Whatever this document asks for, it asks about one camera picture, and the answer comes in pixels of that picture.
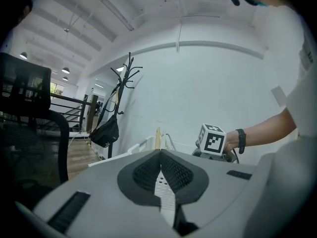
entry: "white wall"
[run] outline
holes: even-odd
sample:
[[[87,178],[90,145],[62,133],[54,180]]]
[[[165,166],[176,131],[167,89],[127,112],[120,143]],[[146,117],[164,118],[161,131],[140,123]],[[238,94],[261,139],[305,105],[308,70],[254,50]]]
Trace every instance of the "white wall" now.
[[[146,23],[128,35],[118,36],[111,46],[101,51],[99,57],[82,73],[80,81],[114,60],[166,47],[175,47],[179,19]],[[266,49],[252,27],[221,18],[192,16],[182,18],[180,45],[218,46],[231,45],[242,51],[263,56]]]
[[[86,72],[96,73],[129,51],[135,57],[134,66],[144,66],[136,89],[125,89],[123,94],[120,110],[125,114],[119,116],[120,138],[113,155],[154,135],[159,126],[175,141],[194,144],[203,122],[231,131],[278,114],[283,108],[270,90],[280,85],[288,94],[295,86],[299,60],[294,54],[301,42],[293,14],[281,14],[279,18],[279,13],[257,9],[255,30],[223,19],[183,18],[180,53],[173,48],[178,19],[145,24],[129,36],[118,37]],[[287,140],[248,147],[241,162],[256,164],[262,154],[276,151]]]
[[[113,60],[110,63],[104,64],[90,75],[88,75],[90,70],[86,69],[77,83],[79,88],[76,97],[84,97],[84,94],[90,93],[92,87],[97,87],[94,85],[95,80],[99,81],[98,84],[102,85],[104,88],[114,88],[118,82],[118,77],[110,68],[117,69],[122,67],[123,63],[125,63],[125,58]]]
[[[278,110],[262,80],[263,61],[237,51],[213,47],[166,48],[134,56],[144,67],[136,88],[125,89],[118,116],[119,140],[113,155],[155,135],[157,127],[173,140],[194,145],[202,123],[225,131],[252,126]],[[256,147],[239,156],[257,162]]]
[[[95,85],[93,93],[104,97],[106,95],[106,90],[105,88],[101,88]]]
[[[77,93],[77,89],[78,89],[77,86],[67,84],[66,81],[62,82],[62,81],[56,80],[54,78],[51,78],[51,82],[64,86],[63,96],[66,96],[69,98],[76,98],[76,93]]]

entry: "wristwatch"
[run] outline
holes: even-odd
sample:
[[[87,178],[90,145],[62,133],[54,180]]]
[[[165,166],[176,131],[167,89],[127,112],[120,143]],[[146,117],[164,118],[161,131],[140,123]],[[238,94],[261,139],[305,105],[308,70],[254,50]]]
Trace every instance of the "wristwatch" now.
[[[246,147],[246,134],[243,129],[236,129],[239,133],[239,153],[244,153],[244,148]]]

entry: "railing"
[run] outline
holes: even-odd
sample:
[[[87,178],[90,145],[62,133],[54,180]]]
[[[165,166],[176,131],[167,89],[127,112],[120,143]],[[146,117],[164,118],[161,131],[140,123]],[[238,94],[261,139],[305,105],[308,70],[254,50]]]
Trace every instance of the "railing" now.
[[[79,104],[76,107],[72,107],[72,106],[67,106],[67,105],[60,105],[60,104],[56,104],[56,103],[51,103],[51,105],[69,109],[67,111],[59,112],[59,113],[62,114],[67,119],[67,121],[70,125],[78,123],[78,127],[70,126],[69,129],[71,129],[71,130],[76,128],[76,129],[78,129],[78,131],[82,131],[85,109],[86,109],[86,106],[88,106],[89,108],[88,108],[88,115],[87,115],[87,119],[86,119],[86,121],[87,121],[86,122],[86,131],[91,132],[92,127],[93,127],[94,114],[95,114],[95,110],[96,110],[97,100],[98,100],[97,95],[92,96],[91,102],[84,101],[87,99],[88,95],[85,95],[84,100],[72,99],[72,98],[58,95],[58,94],[54,94],[54,93],[51,93],[51,96],[54,98],[58,98],[58,99],[62,99],[65,101]]]

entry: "person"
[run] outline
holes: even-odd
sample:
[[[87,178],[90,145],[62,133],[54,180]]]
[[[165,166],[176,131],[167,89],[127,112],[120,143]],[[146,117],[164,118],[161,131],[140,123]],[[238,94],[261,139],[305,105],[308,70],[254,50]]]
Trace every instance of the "person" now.
[[[30,12],[32,11],[32,8],[33,8],[33,2],[30,0],[23,7],[21,13],[19,14],[15,22],[13,23],[12,29],[8,33],[5,41],[3,42],[0,48],[0,52],[8,53],[8,54],[10,53],[12,42],[13,42],[13,28],[19,25],[22,22],[22,20],[25,19],[26,16],[30,14]]]
[[[294,9],[293,4],[289,0],[253,0],[258,4],[272,5],[275,7],[286,5]],[[316,55],[314,38],[310,35],[310,31],[302,20],[304,29],[304,44],[299,53],[299,80],[303,78],[306,72],[313,66]],[[238,129],[227,133],[224,146],[224,152],[230,152],[234,148],[240,148],[243,152],[245,146],[257,146],[269,144],[283,139],[296,129],[296,125],[287,108],[280,114],[277,114],[255,126]]]
[[[95,115],[98,115],[99,113],[99,109],[100,109],[100,106],[101,106],[101,102],[98,101],[97,104],[96,104],[96,110],[95,110]]]

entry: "ceiling beam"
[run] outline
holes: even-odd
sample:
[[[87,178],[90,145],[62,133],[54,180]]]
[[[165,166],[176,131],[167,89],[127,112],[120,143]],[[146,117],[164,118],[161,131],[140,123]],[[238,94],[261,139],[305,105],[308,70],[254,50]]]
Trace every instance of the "ceiling beam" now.
[[[94,27],[96,30],[98,30],[102,35],[104,35],[109,41],[113,42],[115,38],[117,37],[110,29],[108,29],[106,26],[104,26],[101,22],[99,22],[95,17],[90,16],[90,12],[87,12],[83,7],[77,5],[76,10],[76,2],[72,0],[53,0],[66,9],[72,11],[74,14],[76,14],[78,17],[81,17],[83,20],[88,20],[89,25]]]
[[[35,41],[33,41],[33,40],[28,40],[27,43],[28,43],[28,44],[31,44],[31,45],[33,45],[33,46],[35,46],[35,47],[38,47],[38,48],[40,48],[40,49],[42,49],[42,50],[44,50],[44,51],[47,51],[47,52],[49,52],[49,53],[51,53],[51,54],[53,54],[53,55],[55,55],[55,56],[58,56],[58,57],[60,57],[60,58],[62,58],[62,59],[65,59],[66,61],[69,61],[69,62],[71,62],[71,63],[77,65],[78,67],[81,67],[81,68],[82,68],[81,71],[83,71],[83,70],[85,69],[85,65],[84,65],[83,63],[78,62],[78,61],[76,61],[76,60],[73,59],[73,58],[69,58],[68,56],[65,56],[63,53],[61,53],[61,52],[59,52],[59,51],[53,50],[53,49],[51,49],[51,48],[49,48],[49,47],[46,47],[46,46],[44,46],[44,45],[42,45],[42,44],[40,44],[40,43],[37,43],[37,42],[35,42]]]
[[[131,16],[131,18],[128,20],[122,13],[121,11],[110,1],[110,0],[101,0],[102,4],[109,10],[112,12],[112,14],[120,20],[120,22],[129,30],[129,31],[133,31],[135,26],[132,26],[129,22],[131,21],[131,19],[135,16]],[[132,5],[129,5],[130,11],[134,11],[132,8]]]
[[[66,24],[65,22],[62,22],[61,20],[58,20],[57,17],[55,17],[54,15],[40,9],[40,8],[34,8],[32,10],[32,13],[49,21],[50,23],[60,27],[61,29],[65,29],[68,28],[68,24]],[[85,42],[87,45],[89,45],[90,47],[92,47],[93,49],[97,50],[98,52],[101,50],[101,46],[99,44],[97,44],[95,41],[93,41],[92,39],[88,38],[85,35],[81,35],[79,31],[77,31],[74,28],[70,28],[69,29],[69,33],[72,34],[73,36],[75,36],[76,38],[80,39],[81,41]]]
[[[26,30],[32,32],[32,33],[35,33],[35,34],[37,34],[37,35],[39,35],[39,36],[41,36],[41,37],[43,37],[43,38],[45,38],[45,39],[47,39],[47,40],[49,40],[49,41],[51,41],[51,42],[54,42],[54,43],[56,43],[56,44],[58,44],[58,45],[60,45],[60,46],[62,46],[62,47],[64,47],[64,48],[68,49],[70,52],[72,52],[72,53],[74,53],[74,54],[76,54],[76,55],[82,57],[83,59],[86,59],[86,60],[88,60],[88,61],[91,61],[91,60],[92,60],[92,57],[91,57],[91,56],[87,55],[87,54],[84,53],[84,52],[81,52],[81,51],[78,50],[78,49],[76,49],[73,45],[71,45],[71,44],[69,44],[69,43],[67,43],[67,42],[65,42],[65,41],[62,41],[62,40],[60,40],[60,39],[57,39],[57,38],[55,37],[55,35],[53,35],[53,34],[50,34],[50,33],[48,33],[48,32],[45,32],[45,31],[43,31],[43,30],[41,30],[41,29],[37,29],[35,26],[32,26],[32,25],[30,25],[30,24],[22,24],[22,27],[23,27],[24,29],[26,29]]]

